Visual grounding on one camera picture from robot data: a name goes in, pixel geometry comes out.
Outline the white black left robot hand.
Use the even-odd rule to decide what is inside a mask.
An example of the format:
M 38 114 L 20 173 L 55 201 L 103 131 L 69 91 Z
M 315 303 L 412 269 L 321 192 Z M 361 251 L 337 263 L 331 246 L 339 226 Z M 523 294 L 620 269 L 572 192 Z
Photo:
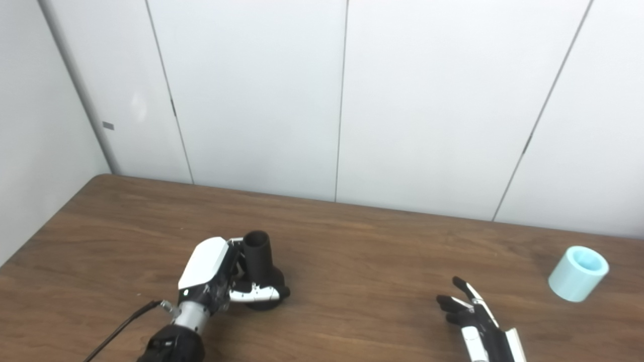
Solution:
M 226 240 L 212 237 L 196 245 L 179 279 L 179 310 L 212 315 L 231 303 L 269 311 L 290 297 L 285 277 L 274 265 L 267 232 L 251 231 Z

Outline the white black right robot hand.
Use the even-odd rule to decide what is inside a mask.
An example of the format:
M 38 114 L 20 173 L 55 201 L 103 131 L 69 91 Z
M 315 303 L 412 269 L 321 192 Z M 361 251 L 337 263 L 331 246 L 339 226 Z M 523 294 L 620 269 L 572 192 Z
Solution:
M 468 301 L 439 294 L 436 302 L 446 321 L 460 328 L 469 361 L 527 361 L 516 328 L 502 330 L 483 297 L 467 281 L 453 277 L 452 283 Z

